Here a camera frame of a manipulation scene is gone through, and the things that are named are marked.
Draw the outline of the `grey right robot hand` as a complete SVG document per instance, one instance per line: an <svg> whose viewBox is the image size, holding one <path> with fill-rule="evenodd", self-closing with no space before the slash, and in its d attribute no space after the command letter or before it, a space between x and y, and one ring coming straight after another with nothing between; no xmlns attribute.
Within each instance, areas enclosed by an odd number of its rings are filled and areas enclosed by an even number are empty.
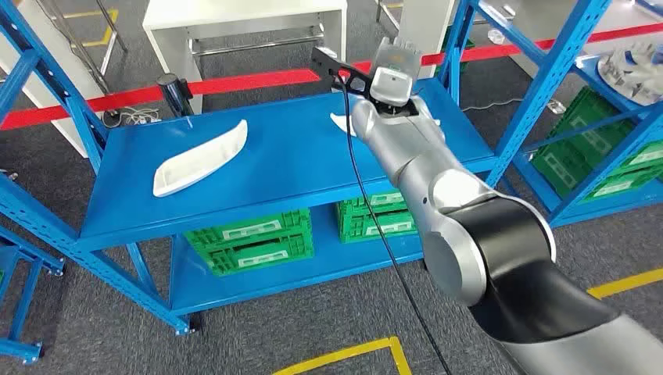
<svg viewBox="0 0 663 375"><path fill-rule="evenodd" d="M416 45L400 37L390 39L383 37L375 57L371 62L370 75L374 75L379 67L418 77L421 69L422 51Z"/></svg>

